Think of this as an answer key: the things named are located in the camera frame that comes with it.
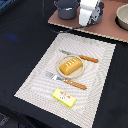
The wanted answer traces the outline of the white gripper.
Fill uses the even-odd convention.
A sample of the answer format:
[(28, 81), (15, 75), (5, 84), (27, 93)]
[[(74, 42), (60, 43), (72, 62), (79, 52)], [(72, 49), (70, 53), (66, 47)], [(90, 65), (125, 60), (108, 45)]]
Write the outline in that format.
[(90, 21), (91, 14), (100, 2), (101, 0), (81, 0), (80, 1), (79, 24), (81, 26), (86, 26), (87, 24), (91, 23)]

